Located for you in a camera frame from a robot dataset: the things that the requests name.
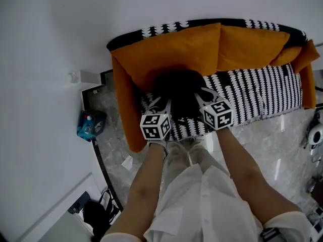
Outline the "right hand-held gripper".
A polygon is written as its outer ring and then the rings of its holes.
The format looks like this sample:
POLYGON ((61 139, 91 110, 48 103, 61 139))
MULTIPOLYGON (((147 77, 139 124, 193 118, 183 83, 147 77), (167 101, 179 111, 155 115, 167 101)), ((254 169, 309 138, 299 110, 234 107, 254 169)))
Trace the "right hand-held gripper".
POLYGON ((231 108, 229 101, 227 99, 222 99, 218 101, 220 99, 220 96, 213 89, 209 89, 205 87, 202 87, 201 89, 211 94, 213 96, 213 99, 212 99, 213 101, 217 101, 217 102, 212 102, 209 105, 205 105, 205 102, 202 100, 199 94, 194 93, 196 101, 199 107, 201 107, 204 122, 209 127, 212 127, 215 130, 227 128, 230 125, 232 125, 233 110, 231 108))

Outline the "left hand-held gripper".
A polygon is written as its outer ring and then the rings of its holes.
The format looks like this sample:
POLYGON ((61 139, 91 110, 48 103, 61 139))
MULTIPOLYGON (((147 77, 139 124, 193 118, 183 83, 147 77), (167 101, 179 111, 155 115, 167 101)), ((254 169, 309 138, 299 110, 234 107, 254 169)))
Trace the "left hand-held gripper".
POLYGON ((172 99, 167 101, 165 109, 158 111, 156 104, 161 98, 156 98, 141 117, 140 128, 145 140, 163 140, 171 130, 172 99))

